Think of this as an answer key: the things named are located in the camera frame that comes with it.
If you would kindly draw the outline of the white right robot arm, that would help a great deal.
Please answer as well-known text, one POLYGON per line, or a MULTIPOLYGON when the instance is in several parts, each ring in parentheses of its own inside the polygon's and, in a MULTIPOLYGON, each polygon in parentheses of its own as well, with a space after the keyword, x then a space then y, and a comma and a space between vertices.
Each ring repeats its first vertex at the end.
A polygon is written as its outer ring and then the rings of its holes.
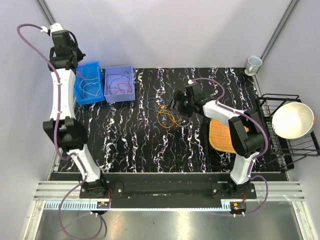
POLYGON ((176 90, 168 108, 176 108, 181 115, 188 118, 197 113, 217 120, 229 128, 235 160, 226 190, 228 195, 235 199, 243 195, 250 183, 256 158, 268 149, 268 137, 258 113, 255 110, 231 108, 220 103, 218 99, 210 99, 204 95, 199 83, 186 85, 185 92, 176 90))

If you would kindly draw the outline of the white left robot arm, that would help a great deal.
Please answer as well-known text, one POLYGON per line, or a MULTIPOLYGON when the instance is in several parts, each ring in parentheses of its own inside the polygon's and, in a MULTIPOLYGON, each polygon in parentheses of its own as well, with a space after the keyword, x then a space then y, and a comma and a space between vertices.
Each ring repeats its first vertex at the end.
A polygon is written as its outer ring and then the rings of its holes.
POLYGON ((76 37, 60 23, 52 24, 47 33, 53 47, 49 52, 48 68, 53 83, 53 104, 43 130, 52 140, 61 159, 72 160, 81 173, 83 197, 103 198, 108 194, 108 184, 102 171, 94 162, 88 148, 86 128, 76 120, 74 112, 74 83, 76 69, 84 53, 78 47, 76 37))

